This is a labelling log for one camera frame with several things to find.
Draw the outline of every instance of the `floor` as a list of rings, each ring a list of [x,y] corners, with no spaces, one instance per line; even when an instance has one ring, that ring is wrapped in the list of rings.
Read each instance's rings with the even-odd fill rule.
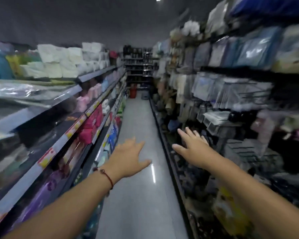
[[[148,100],[128,99],[118,143],[136,136],[153,163],[117,183],[106,198],[96,239],[188,239]]]

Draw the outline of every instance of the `purple package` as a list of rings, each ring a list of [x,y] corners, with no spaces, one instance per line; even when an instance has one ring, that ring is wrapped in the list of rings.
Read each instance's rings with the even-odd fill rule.
[[[44,208],[44,205],[51,195],[51,191],[56,188],[56,185],[60,182],[63,177],[63,173],[60,171],[53,172],[45,181],[44,185],[32,198],[31,202],[26,206],[20,216],[16,219],[13,225],[8,229],[12,231],[18,226],[18,224],[30,219],[37,212]]]

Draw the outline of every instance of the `fluorescent light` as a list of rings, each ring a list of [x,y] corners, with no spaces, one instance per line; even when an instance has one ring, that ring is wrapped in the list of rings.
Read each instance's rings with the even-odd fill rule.
[[[155,184],[156,180],[155,180],[155,172],[154,172],[154,165],[153,164],[152,164],[152,175],[153,175],[153,182]]]

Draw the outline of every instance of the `bracelet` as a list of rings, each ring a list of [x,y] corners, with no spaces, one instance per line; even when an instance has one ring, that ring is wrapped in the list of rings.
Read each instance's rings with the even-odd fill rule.
[[[111,178],[107,175],[107,173],[105,172],[104,169],[100,169],[100,173],[101,173],[101,174],[104,174],[104,175],[109,179],[109,181],[111,182],[111,185],[112,185],[112,188],[111,188],[111,190],[112,190],[114,185],[113,185],[113,181],[111,180]]]

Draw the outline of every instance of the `hand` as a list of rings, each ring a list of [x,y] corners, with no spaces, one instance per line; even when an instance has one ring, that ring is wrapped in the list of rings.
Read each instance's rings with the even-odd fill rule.
[[[209,169],[209,166],[215,162],[215,159],[220,155],[209,147],[206,139],[199,136],[197,131],[192,132],[188,127],[186,133],[181,129],[177,132],[185,141],[187,148],[178,144],[173,144],[173,149],[182,155],[190,164],[202,169]]]
[[[136,143],[135,137],[126,139],[124,144],[119,144],[114,149],[108,162],[101,169],[104,169],[113,183],[125,177],[131,177],[152,163],[151,160],[139,161],[138,156],[144,147],[145,142]]]

